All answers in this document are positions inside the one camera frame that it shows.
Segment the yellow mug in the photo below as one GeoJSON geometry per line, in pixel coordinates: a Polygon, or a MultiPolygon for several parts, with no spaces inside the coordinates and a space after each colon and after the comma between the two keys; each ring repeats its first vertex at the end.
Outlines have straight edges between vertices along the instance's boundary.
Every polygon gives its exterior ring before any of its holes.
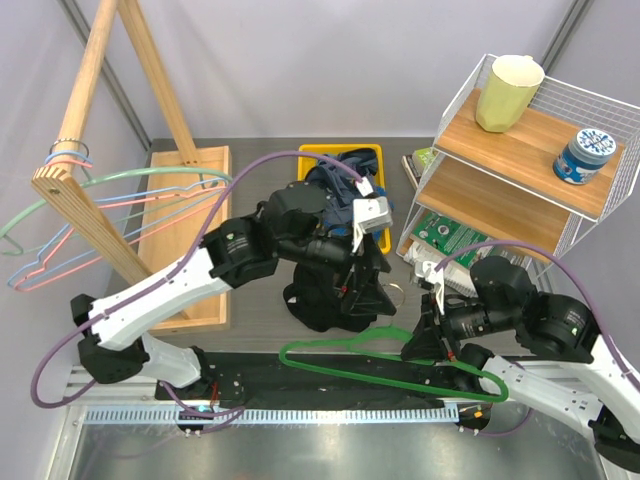
{"type": "Polygon", "coordinates": [[[542,80],[544,70],[529,56],[496,58],[478,100],[476,122],[487,132],[506,132],[518,121],[542,80]]]}

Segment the black cloth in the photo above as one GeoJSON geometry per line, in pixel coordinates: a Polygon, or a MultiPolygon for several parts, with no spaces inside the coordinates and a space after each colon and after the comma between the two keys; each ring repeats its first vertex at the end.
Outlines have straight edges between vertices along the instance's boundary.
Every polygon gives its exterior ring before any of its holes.
{"type": "Polygon", "coordinates": [[[340,313],[340,299],[333,291],[333,272],[329,269],[297,265],[293,283],[282,295],[291,314],[316,332],[326,332],[333,327],[362,332],[376,321],[376,315],[340,313]]]}

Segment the gray wall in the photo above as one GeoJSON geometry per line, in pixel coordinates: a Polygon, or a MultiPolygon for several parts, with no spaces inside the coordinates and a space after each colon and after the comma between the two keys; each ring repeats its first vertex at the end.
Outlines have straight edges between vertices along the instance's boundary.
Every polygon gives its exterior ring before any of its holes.
{"type": "MultiPolygon", "coordinates": [[[[52,0],[3,2],[0,16],[0,224],[39,199],[29,179],[42,164],[57,138],[82,45],[52,0]]],[[[97,174],[141,165],[144,152],[113,100],[100,84],[85,140],[97,163],[97,174]]],[[[117,194],[132,184],[112,185],[117,194]]],[[[43,243],[63,222],[42,209],[16,234],[28,246],[43,243]]],[[[1,248],[7,249],[4,241],[1,248]]],[[[84,251],[76,242],[64,255],[84,251]]],[[[26,263],[24,258],[0,257],[0,278],[26,263]]],[[[36,408],[29,383],[37,362],[73,324],[68,301],[80,292],[99,295],[109,269],[102,264],[33,293],[0,288],[0,464],[12,479],[41,479],[50,460],[63,410],[36,408]]],[[[42,382],[41,395],[59,399],[75,360],[74,348],[52,362],[42,382]]]]}
{"type": "MultiPolygon", "coordinates": [[[[483,54],[539,58],[571,1],[140,3],[194,136],[220,138],[433,136],[483,54]]],[[[120,24],[109,58],[149,136],[169,136],[120,24]]]]}
{"type": "MultiPolygon", "coordinates": [[[[553,77],[640,105],[640,2],[596,0],[572,37],[553,77]]],[[[640,191],[567,255],[611,325],[616,343],[640,367],[640,191]]],[[[573,293],[558,272],[561,287],[573,293]]]]}

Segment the blue jar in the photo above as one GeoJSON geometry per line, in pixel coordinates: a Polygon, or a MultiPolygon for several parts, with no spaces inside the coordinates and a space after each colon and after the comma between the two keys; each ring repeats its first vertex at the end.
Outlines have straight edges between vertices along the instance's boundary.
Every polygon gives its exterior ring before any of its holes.
{"type": "Polygon", "coordinates": [[[611,135],[595,128],[580,130],[553,163],[558,177],[574,185],[584,185],[616,153],[611,135]]]}

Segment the wooden beam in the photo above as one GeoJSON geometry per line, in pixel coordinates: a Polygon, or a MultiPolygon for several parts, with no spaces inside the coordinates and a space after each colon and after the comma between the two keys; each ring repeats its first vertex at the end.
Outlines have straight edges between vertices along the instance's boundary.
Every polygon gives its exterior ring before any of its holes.
{"type": "MultiPolygon", "coordinates": [[[[96,90],[100,71],[102,70],[102,62],[104,54],[109,42],[111,27],[118,8],[118,0],[102,0],[98,7],[96,17],[91,26],[91,33],[87,40],[87,47],[82,57],[80,69],[76,75],[76,80],[71,91],[71,97],[67,104],[67,110],[62,120],[58,139],[72,138],[82,140],[84,127],[87,124],[89,110],[93,94],[96,90]]],[[[53,148],[53,151],[71,150],[77,148],[77,144],[68,142],[60,142],[53,148]]],[[[56,162],[64,162],[72,159],[71,156],[60,156],[55,159],[56,162]]],[[[73,171],[72,163],[60,163],[59,169],[67,172],[73,171]]]]}
{"type": "Polygon", "coordinates": [[[36,170],[31,185],[129,284],[151,275],[109,219],[78,185],[65,164],[36,170]]]}
{"type": "Polygon", "coordinates": [[[129,34],[133,48],[138,54],[142,68],[147,74],[151,88],[158,99],[165,120],[169,124],[171,134],[176,141],[182,163],[198,165],[198,151],[193,137],[184,119],[169,76],[158,54],[149,26],[142,14],[138,0],[120,0],[118,8],[122,23],[129,34]]]}

